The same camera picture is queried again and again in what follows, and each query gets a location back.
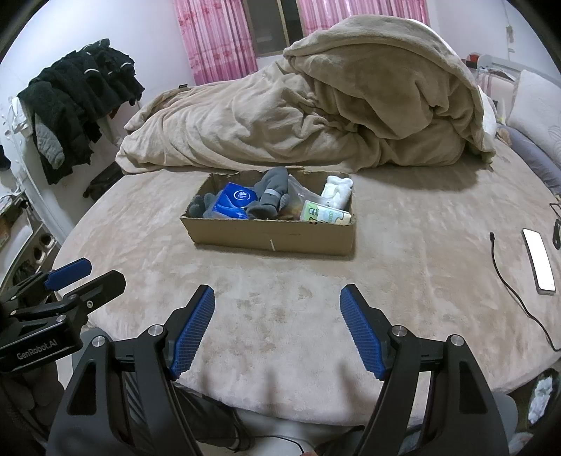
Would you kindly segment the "white embroidered pillow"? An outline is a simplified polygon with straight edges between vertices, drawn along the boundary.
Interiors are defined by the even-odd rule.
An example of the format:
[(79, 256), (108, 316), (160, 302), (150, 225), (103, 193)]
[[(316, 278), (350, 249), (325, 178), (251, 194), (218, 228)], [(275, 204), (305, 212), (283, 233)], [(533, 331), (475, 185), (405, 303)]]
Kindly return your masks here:
[(560, 167), (560, 87), (522, 70), (513, 92), (507, 125), (523, 133)]

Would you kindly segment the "white coat rack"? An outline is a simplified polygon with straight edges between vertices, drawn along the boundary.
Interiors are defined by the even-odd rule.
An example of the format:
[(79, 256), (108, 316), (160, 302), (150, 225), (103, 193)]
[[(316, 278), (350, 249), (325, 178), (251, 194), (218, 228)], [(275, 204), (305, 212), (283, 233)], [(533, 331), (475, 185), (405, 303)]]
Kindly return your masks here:
[(16, 158), (14, 159), (15, 168), (12, 171), (18, 185), (25, 191), (31, 205), (44, 225), (51, 232), (54, 239), (62, 244), (63, 232), (53, 218), (48, 204), (45, 201), (40, 189), (31, 176), (31, 171), (25, 159), (25, 148), (27, 141), (31, 138), (31, 121), (28, 119), (25, 109), (17, 97), (8, 98), (7, 113), (1, 115), (4, 121), (5, 137), (13, 145)]

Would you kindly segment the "brown cardboard box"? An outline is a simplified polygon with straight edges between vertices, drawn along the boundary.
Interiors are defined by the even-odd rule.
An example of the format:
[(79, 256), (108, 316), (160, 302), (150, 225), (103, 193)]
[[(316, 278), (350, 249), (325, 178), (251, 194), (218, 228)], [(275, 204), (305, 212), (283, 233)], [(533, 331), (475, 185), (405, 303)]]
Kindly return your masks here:
[[(295, 167), (286, 167), (286, 169), (288, 176), (294, 176), (301, 185), (320, 196), (328, 176), (349, 177), (345, 173), (306, 171)], [(219, 191), (230, 182), (254, 190), (255, 184), (267, 171), (250, 170), (234, 174), (211, 173), (196, 194), (213, 193), (218, 196)], [(281, 220), (279, 216), (275, 220), (233, 220), (212, 219), (209, 214), (209, 217), (204, 219), (194, 219), (187, 216), (187, 210), (181, 215), (181, 220), (196, 244), (273, 252), (348, 256), (353, 250), (356, 231), (353, 190), (344, 211), (352, 215), (352, 221), (347, 226)]]

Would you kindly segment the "blue tissue pack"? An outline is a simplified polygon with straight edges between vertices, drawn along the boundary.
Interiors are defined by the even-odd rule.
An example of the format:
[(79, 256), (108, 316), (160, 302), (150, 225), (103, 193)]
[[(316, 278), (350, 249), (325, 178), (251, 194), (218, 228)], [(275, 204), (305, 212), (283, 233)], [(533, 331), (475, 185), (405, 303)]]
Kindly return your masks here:
[(246, 208), (258, 200), (256, 192), (243, 185), (230, 182), (219, 191), (211, 211), (212, 219), (247, 220)]

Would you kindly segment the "beige fleece blanket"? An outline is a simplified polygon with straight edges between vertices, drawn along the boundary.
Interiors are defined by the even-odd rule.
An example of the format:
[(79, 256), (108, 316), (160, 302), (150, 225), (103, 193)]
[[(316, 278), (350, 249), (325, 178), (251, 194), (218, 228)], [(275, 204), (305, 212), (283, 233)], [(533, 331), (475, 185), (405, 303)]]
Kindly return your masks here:
[(490, 109), (470, 70), (430, 27), (356, 15), (248, 76), (160, 94), (126, 124), (116, 161), (127, 174), (445, 166), (468, 151), (488, 162)]

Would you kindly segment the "white smartphone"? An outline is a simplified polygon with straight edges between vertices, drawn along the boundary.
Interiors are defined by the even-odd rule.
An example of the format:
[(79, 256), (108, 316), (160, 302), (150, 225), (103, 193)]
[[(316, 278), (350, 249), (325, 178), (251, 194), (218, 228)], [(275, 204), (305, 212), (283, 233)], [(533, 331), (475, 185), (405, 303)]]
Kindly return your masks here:
[(540, 295), (554, 295), (556, 286), (553, 269), (542, 236), (529, 228), (523, 228), (521, 233), (528, 251), (537, 292)]

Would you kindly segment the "green cartoon tissue pack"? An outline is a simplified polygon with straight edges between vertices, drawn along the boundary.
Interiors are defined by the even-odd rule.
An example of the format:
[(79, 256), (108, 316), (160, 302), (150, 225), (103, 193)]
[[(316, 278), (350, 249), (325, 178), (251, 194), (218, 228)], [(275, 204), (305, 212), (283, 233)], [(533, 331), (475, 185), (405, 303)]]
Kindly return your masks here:
[(328, 223), (347, 226), (352, 221), (352, 215), (344, 210), (332, 208), (311, 200), (306, 200), (302, 206), (299, 220), (312, 223)]

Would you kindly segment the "grey pillow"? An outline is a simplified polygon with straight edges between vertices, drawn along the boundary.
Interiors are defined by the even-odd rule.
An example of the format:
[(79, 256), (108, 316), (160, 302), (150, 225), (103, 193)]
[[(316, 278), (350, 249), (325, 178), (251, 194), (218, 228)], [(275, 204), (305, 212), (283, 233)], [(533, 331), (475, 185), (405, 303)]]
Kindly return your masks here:
[(499, 138), (526, 162), (553, 196), (560, 199), (560, 168), (533, 141), (515, 128), (503, 125), (497, 130)]

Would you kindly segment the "clear snack zip bag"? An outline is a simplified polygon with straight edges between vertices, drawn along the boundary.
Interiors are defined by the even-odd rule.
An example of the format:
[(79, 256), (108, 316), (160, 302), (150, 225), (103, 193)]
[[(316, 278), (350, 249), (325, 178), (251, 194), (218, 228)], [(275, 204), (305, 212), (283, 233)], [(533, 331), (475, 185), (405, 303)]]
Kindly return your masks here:
[(292, 175), (288, 176), (288, 191), (282, 196), (279, 207), (281, 220), (299, 220), (306, 200), (327, 205), (328, 200), (304, 187)]

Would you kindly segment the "dark window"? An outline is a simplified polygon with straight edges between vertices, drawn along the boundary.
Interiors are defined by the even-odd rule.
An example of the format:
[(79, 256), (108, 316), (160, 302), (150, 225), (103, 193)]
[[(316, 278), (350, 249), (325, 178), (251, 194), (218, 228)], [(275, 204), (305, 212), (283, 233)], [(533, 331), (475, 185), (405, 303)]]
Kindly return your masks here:
[(243, 0), (243, 8), (257, 57), (278, 55), (303, 38), (296, 0)]

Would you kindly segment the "black clothes pile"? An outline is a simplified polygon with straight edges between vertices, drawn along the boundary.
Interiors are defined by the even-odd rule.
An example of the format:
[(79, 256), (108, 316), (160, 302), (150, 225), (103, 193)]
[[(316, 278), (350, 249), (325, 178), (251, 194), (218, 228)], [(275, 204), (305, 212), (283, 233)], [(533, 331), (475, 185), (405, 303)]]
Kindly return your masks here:
[(135, 62), (102, 39), (44, 68), (17, 98), (31, 117), (32, 138), (49, 185), (88, 165), (102, 131), (98, 121), (124, 103), (139, 102), (144, 87)]

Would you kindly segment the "white sock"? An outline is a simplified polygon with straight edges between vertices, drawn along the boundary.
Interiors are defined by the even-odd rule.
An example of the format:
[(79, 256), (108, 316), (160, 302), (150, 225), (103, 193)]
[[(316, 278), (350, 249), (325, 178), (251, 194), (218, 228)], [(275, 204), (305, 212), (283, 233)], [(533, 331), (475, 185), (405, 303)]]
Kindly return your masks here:
[(322, 190), (324, 204), (344, 210), (350, 200), (353, 186), (354, 181), (349, 177), (328, 176)]

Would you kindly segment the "grey knitted sock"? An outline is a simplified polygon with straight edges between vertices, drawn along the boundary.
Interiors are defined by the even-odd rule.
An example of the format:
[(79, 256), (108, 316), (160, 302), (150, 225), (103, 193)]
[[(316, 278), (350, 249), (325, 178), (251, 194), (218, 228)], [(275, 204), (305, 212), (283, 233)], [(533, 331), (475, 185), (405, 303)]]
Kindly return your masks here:
[(245, 208), (250, 220), (275, 220), (289, 204), (288, 171), (285, 167), (268, 170), (254, 186), (257, 199)]

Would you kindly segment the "right pink curtain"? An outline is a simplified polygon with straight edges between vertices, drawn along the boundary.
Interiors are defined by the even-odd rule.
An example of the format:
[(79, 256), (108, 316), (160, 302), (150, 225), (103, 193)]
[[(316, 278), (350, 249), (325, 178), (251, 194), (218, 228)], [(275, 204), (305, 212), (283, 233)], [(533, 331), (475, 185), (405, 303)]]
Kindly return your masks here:
[(430, 24), (426, 1), (418, 0), (299, 0), (300, 22), (308, 35), (329, 29), (354, 15), (385, 15)]

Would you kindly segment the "left pink curtain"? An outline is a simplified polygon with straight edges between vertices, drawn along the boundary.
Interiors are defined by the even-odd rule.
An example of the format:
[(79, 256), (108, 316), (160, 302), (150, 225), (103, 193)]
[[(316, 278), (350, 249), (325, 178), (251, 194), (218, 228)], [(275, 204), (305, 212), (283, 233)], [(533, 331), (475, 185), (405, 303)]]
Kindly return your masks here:
[(241, 1), (178, 0), (174, 7), (196, 85), (236, 80), (258, 70)]

